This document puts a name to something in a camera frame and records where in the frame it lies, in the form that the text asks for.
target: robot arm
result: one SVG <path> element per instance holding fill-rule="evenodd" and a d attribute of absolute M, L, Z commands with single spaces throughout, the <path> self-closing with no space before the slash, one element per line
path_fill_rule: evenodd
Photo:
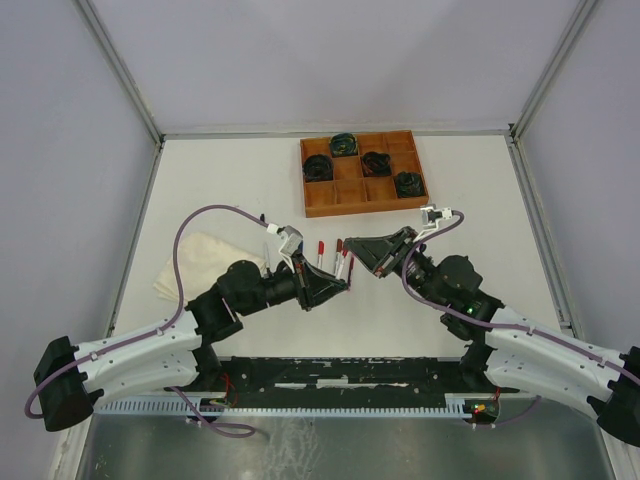
<path fill-rule="evenodd" d="M 302 235 L 295 229 L 269 226 L 268 230 L 284 241 L 280 249 L 284 261 L 275 272 L 262 277 L 255 263 L 234 263 L 209 291 L 187 304 L 170 328 L 163 328 L 164 320 L 76 346 L 66 336 L 52 341 L 35 370 L 36 385 L 83 357 L 90 360 L 69 368 L 40 391 L 45 428 L 69 428 L 95 408 L 150 390 L 174 386 L 209 390 L 220 373 L 211 344 L 243 328 L 238 315 L 251 315 L 294 298 L 308 311 L 347 289 L 346 282 L 307 262 L 300 250 Z M 109 351 L 108 347 L 118 344 Z"/>
<path fill-rule="evenodd" d="M 422 211 L 420 233 L 405 227 L 386 237 L 349 238 L 344 247 L 375 276 L 395 273 L 413 298 L 445 312 L 441 321 L 449 332 L 472 342 L 460 362 L 470 387 L 488 381 L 564 403 L 640 446 L 640 349 L 623 355 L 519 315 L 480 290 L 482 276 L 468 257 L 453 255 L 435 265 L 417 247 L 452 213 L 433 206 Z"/>

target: white connector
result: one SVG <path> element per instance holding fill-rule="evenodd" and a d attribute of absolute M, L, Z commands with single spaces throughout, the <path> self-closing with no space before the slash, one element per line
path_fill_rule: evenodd
<path fill-rule="evenodd" d="M 450 208 L 436 208 L 435 204 L 420 207 L 420 211 L 422 212 L 422 230 L 413 239 L 414 242 L 419 242 L 427 235 L 437 232 L 442 220 L 453 218 L 453 212 Z"/>
<path fill-rule="evenodd" d="M 282 256 L 284 262 L 291 269 L 292 272 L 295 272 L 293 267 L 293 260 L 291 256 L 298 251 L 300 245 L 302 244 L 302 234 L 293 227 L 279 227 L 274 223 L 270 223 L 267 227 L 267 232 L 278 235 L 282 240 L 282 246 L 278 249 L 278 253 Z"/>

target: metal floor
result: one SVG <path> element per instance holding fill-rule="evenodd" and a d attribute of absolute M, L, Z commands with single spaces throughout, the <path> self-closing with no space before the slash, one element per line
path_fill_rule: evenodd
<path fill-rule="evenodd" d="M 530 402 L 503 400 L 504 418 Z M 459 420 L 234 418 L 228 439 L 178 417 L 96 415 L 77 480 L 613 479 L 594 424 L 544 402 L 495 430 Z"/>

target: red wire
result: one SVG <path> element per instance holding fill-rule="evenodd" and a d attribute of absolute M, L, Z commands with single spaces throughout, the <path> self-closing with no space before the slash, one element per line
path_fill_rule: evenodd
<path fill-rule="evenodd" d="M 228 401 L 229 389 L 230 388 L 233 388 L 233 391 L 235 392 L 233 403 L 231 404 L 231 408 L 233 408 L 238 403 L 238 389 L 236 388 L 236 386 L 233 383 L 231 383 L 231 378 L 229 377 L 228 373 L 223 373 L 222 375 L 220 375 L 220 378 L 222 378 L 227 384 L 227 388 L 226 388 L 226 391 L 225 391 L 225 394 L 224 394 L 225 401 Z"/>

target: cable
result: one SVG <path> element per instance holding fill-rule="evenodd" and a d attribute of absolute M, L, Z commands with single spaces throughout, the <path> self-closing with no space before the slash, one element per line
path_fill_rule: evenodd
<path fill-rule="evenodd" d="M 538 409 L 538 407 L 540 406 L 542 397 L 537 396 L 533 402 L 531 403 L 531 405 L 529 405 L 524 411 L 522 411 L 521 413 L 519 413 L 518 415 L 516 415 L 515 417 L 511 417 L 507 420 L 504 420 L 502 422 L 494 422 L 492 424 L 489 425 L 485 425 L 485 424 L 481 424 L 481 423 L 472 423 L 471 425 L 473 426 L 474 429 L 487 429 L 487 430 L 493 430 L 494 428 L 497 427 L 504 427 L 506 425 L 510 425 L 512 423 L 516 423 L 519 422 L 520 420 L 523 420 L 524 418 L 528 417 L 529 415 L 531 415 L 535 410 Z"/>
<path fill-rule="evenodd" d="M 231 377 L 229 377 L 228 373 L 223 373 L 222 375 L 220 375 L 220 378 L 222 378 L 227 387 L 226 387 L 226 391 L 224 394 L 224 398 L 227 401 L 227 403 L 229 402 L 229 391 L 230 388 L 233 389 L 233 402 L 231 403 L 230 407 L 235 407 L 238 404 L 238 399 L 239 399 L 239 395 L 238 395 L 238 389 L 236 388 L 236 386 L 233 384 L 233 382 L 231 381 Z"/>
<path fill-rule="evenodd" d="M 328 182 L 333 180 L 333 162 L 327 155 L 308 157 L 302 165 L 305 182 Z"/>
<path fill-rule="evenodd" d="M 398 198 L 424 196 L 424 185 L 419 173 L 400 172 L 393 179 Z"/>
<path fill-rule="evenodd" d="M 358 154 L 358 142 L 350 133 L 339 133 L 331 137 L 329 149 L 333 157 L 353 157 Z"/>
<path fill-rule="evenodd" d="M 184 219 L 184 221 L 182 222 L 182 224 L 180 225 L 180 228 L 178 228 L 178 231 L 176 232 L 176 236 L 175 239 L 173 241 L 173 251 L 172 251 L 172 260 L 173 260 L 173 272 L 175 274 L 176 277 L 176 283 L 178 285 L 178 306 L 176 308 L 175 313 L 173 314 L 173 316 L 171 317 L 171 319 L 169 320 L 165 320 L 167 323 L 165 323 L 164 325 L 162 325 L 160 327 L 160 330 L 162 332 L 164 332 L 165 330 L 171 328 L 171 326 L 173 324 L 175 324 L 178 321 L 178 318 L 180 318 L 180 315 L 182 314 L 182 310 L 184 309 L 184 286 L 182 285 L 182 277 L 180 276 L 180 269 L 178 267 L 178 244 L 180 243 L 180 237 L 182 236 L 182 233 L 184 232 L 184 229 L 187 227 L 187 225 L 189 224 L 189 222 L 191 222 L 191 220 L 193 220 L 195 217 L 197 217 L 198 215 L 200 215 L 201 213 L 204 212 L 208 212 L 209 210 L 229 210 L 231 212 L 237 213 L 239 215 L 242 215 L 243 217 L 251 220 L 252 222 L 257 223 L 258 225 L 260 225 L 261 227 L 267 228 L 267 224 L 263 221 L 261 221 L 259 218 L 254 217 L 253 215 L 245 212 L 244 210 L 241 210 L 237 207 L 232 207 L 231 205 L 207 205 L 205 207 L 199 208 L 198 210 L 196 210 L 195 212 L 193 212 L 191 215 L 189 215 L 187 218 Z M 25 403 L 24 406 L 24 414 L 31 419 L 34 420 L 38 420 L 41 418 L 44 418 L 44 414 L 42 413 L 34 413 L 31 411 L 31 406 L 33 405 L 33 402 L 35 401 L 36 397 L 47 387 L 47 385 L 49 385 L 51 382 L 53 382 L 56 378 L 58 378 L 60 375 L 68 372 L 69 370 L 71 370 L 74 367 L 77 367 L 78 365 L 82 365 L 85 362 L 88 362 L 89 360 L 91 360 L 91 357 L 93 354 L 95 355 L 104 355 L 105 353 L 109 353 L 112 352 L 114 350 L 117 350 L 119 348 L 122 347 L 126 347 L 127 345 L 131 345 L 132 343 L 136 343 L 139 342 L 141 340 L 145 340 L 147 338 L 153 337 L 155 335 L 157 335 L 158 332 L 156 330 L 151 330 L 149 332 L 146 333 L 142 333 L 140 335 L 137 335 L 135 337 L 129 338 L 127 340 L 122 340 L 121 342 L 117 342 L 114 343 L 113 345 L 109 345 L 107 347 L 104 347 L 96 352 L 92 352 L 88 355 L 85 355 L 84 357 L 80 357 L 76 360 L 74 360 L 73 362 L 70 362 L 68 364 L 66 364 L 64 367 L 59 368 L 58 370 L 56 370 L 55 372 L 53 372 L 51 375 L 49 375 L 47 378 L 45 378 L 34 390 L 33 392 L 31 392 L 31 395 L 29 395 L 29 397 L 27 398 L 27 401 Z"/>
<path fill-rule="evenodd" d="M 424 298 L 420 297 L 419 295 L 415 294 L 413 292 L 413 290 L 411 290 L 411 287 L 409 286 L 409 283 L 407 282 L 407 269 L 409 267 L 409 263 L 411 262 L 411 257 L 413 256 L 414 252 L 420 248 L 420 246 L 424 243 L 426 243 L 427 241 L 438 237 L 450 230 L 453 230 L 454 228 L 456 228 L 458 225 L 460 225 L 463 221 L 464 221 L 464 214 L 458 210 L 452 210 L 453 215 L 455 215 L 456 217 L 458 217 L 458 219 L 453 222 L 451 225 L 448 225 L 446 227 L 444 227 L 442 230 L 438 230 L 437 232 L 432 233 L 431 235 L 427 235 L 425 238 L 423 238 L 422 240 L 415 242 L 413 244 L 413 246 L 411 247 L 411 249 L 409 250 L 409 253 L 407 254 L 407 257 L 404 260 L 404 263 L 402 264 L 402 286 L 404 287 L 405 291 L 409 294 L 409 296 L 411 298 L 413 298 L 414 300 L 427 305 L 431 308 L 434 308 L 436 310 L 439 310 L 441 312 L 444 313 L 448 313 L 449 315 L 453 315 L 454 317 L 458 317 L 460 320 L 467 322 L 471 325 L 475 325 L 476 327 L 480 327 L 480 328 L 485 328 L 487 330 L 491 330 L 493 328 L 498 328 L 498 329 L 509 329 L 509 330 L 518 330 L 520 332 L 526 332 L 529 334 L 533 334 L 533 335 L 538 335 L 539 337 L 545 338 L 557 345 L 563 346 L 575 353 L 578 353 L 584 357 L 587 357 L 589 360 L 594 360 L 597 361 L 599 365 L 604 365 L 605 367 L 609 367 L 610 369 L 618 372 L 620 375 L 624 375 L 625 377 L 627 377 L 629 380 L 631 380 L 633 383 L 635 383 L 636 385 L 640 386 L 640 378 L 638 378 L 636 375 L 634 375 L 633 373 L 625 370 L 624 368 L 616 365 L 615 363 L 610 362 L 609 360 L 605 360 L 603 357 L 594 354 L 593 352 L 590 352 L 589 350 L 585 350 L 584 348 L 578 347 L 576 345 L 573 345 L 572 343 L 563 340 L 562 338 L 559 338 L 555 335 L 552 335 L 550 333 L 547 332 L 543 332 L 540 331 L 538 329 L 533 329 L 530 332 L 529 327 L 525 327 L 524 325 L 513 325 L 510 323 L 487 323 L 487 322 L 483 322 L 480 320 L 476 320 L 475 318 L 472 318 L 468 315 L 465 315 L 464 313 L 458 312 L 457 310 L 454 310 L 452 308 L 449 307 L 445 307 L 444 305 L 438 305 L 437 303 L 433 303 L 430 302 L 429 300 L 425 300 Z"/>
<path fill-rule="evenodd" d="M 362 156 L 362 166 L 366 177 L 387 177 L 391 175 L 391 157 L 388 153 L 367 152 Z"/>
<path fill-rule="evenodd" d="M 196 406 L 193 403 L 191 403 L 189 398 L 183 392 L 178 390 L 176 387 L 169 387 L 169 388 L 173 390 L 184 401 L 184 403 L 187 404 L 187 406 L 189 407 L 189 410 L 191 410 L 191 412 L 196 416 L 198 420 L 200 420 L 200 422 L 202 422 L 203 425 L 213 430 L 218 435 L 222 435 L 223 437 L 228 437 L 228 438 L 247 438 L 256 433 L 256 429 L 254 427 L 252 427 L 251 425 L 245 425 L 243 423 L 209 422 L 209 420 L 207 420 L 198 411 Z M 222 430 L 223 428 L 233 428 L 237 430 L 247 430 L 247 431 L 245 433 L 230 433 Z"/>

